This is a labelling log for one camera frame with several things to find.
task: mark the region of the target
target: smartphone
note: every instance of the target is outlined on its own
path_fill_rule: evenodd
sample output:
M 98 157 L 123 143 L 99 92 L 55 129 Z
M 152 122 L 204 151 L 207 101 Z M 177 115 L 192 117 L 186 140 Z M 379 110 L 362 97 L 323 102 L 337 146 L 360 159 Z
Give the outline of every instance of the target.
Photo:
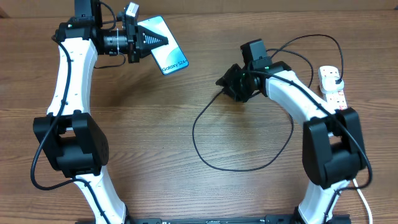
M 170 75 L 173 72 L 188 67 L 189 62 L 187 58 L 182 52 L 177 41 L 175 41 L 173 34 L 167 27 L 162 16 L 155 16 L 153 18 L 140 21 L 138 25 L 168 38 L 168 45 L 163 45 L 151 50 L 152 56 L 163 75 Z

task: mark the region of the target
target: white power strip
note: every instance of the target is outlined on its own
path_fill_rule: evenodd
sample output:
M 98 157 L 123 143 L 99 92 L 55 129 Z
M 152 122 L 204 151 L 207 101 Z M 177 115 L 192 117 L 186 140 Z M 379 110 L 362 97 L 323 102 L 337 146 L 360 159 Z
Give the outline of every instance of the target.
M 329 104 L 333 105 L 333 107 L 336 109 L 347 109 L 347 101 L 343 91 L 344 81 L 339 84 L 336 84 L 335 82 L 337 79 L 340 78 L 338 69 L 333 66 L 322 66 L 318 69 L 318 77 L 319 87 L 321 89 L 323 99 Z M 353 183 L 355 187 L 358 187 L 356 179 L 353 179 Z M 369 207 L 365 196 L 362 194 L 362 191 L 360 189 L 358 189 L 357 191 L 366 207 L 366 211 L 368 211 L 369 224 L 373 224 L 371 208 Z

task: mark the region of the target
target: white leg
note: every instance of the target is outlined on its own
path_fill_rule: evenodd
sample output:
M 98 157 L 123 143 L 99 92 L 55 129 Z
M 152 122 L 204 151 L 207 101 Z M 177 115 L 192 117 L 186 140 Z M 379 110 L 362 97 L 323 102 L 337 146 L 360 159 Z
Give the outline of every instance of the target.
M 349 184 L 348 180 L 342 180 L 332 184 L 328 189 L 322 189 L 319 185 L 315 185 L 310 181 L 304 200 L 298 206 L 298 212 L 306 224 L 322 223 L 325 216 L 326 209 L 330 203 L 335 190 L 346 187 Z M 327 220 L 332 218 L 333 207 L 336 205 L 338 195 L 329 211 Z
M 94 190 L 101 208 L 111 223 L 123 224 L 126 218 L 126 206 L 118 197 L 112 180 L 109 177 L 106 166 L 101 168 L 101 173 L 98 176 L 93 174 L 84 174 L 76 176 L 77 179 L 87 180 Z M 96 224 L 106 224 L 105 219 L 100 215 L 100 211 L 94 203 L 93 196 L 87 187 L 82 182 L 75 182 L 79 186 L 83 195 L 86 197 L 91 209 L 95 214 Z

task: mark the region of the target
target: wooden table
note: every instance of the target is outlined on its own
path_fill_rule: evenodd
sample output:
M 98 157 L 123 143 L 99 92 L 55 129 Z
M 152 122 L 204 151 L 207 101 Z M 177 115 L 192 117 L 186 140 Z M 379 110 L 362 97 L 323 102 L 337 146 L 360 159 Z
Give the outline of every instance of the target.
M 398 14 L 395 11 L 169 15 L 166 22 L 190 61 L 163 76 L 154 59 L 95 70 L 91 112 L 109 141 L 108 169 L 120 198 L 134 217 L 253 217 L 292 213 L 308 178 L 302 167 L 302 132 L 294 135 L 269 167 L 249 173 L 221 172 L 199 160 L 192 124 L 220 90 L 215 81 L 233 63 L 243 64 L 239 46 L 262 38 L 268 48 L 305 34 L 329 34 L 343 48 L 345 93 L 360 114 L 374 182 L 364 190 L 375 223 L 397 223 L 398 215 Z M 50 40 L 66 18 L 0 20 L 0 223 L 73 223 L 93 218 L 74 185 L 43 192 L 30 182 L 38 142 L 34 117 L 44 116 L 58 72 L 58 49 Z M 340 68 L 329 39 L 312 37 L 289 49 L 315 69 Z M 120 58 L 100 56 L 98 65 Z M 308 83 L 302 59 L 280 53 Z M 311 89 L 317 93 L 318 78 Z M 197 144 L 211 164 L 244 169 L 271 160 L 290 133 L 287 115 L 270 99 L 246 104 L 219 97 L 199 120 Z M 42 185 L 65 180 L 42 154 L 36 170 Z M 366 181 L 367 172 L 358 175 Z M 356 192 L 345 192 L 335 213 L 367 223 Z

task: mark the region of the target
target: white power adapter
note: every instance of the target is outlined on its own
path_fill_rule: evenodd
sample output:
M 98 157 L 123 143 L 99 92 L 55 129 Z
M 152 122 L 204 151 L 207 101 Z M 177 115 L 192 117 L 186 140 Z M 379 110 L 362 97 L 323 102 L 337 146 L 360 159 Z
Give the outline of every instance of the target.
M 347 109 L 347 101 L 344 95 L 344 81 L 339 84 L 336 81 L 340 78 L 338 69 L 333 66 L 322 66 L 318 69 L 319 87 L 323 99 L 333 105 L 336 109 Z

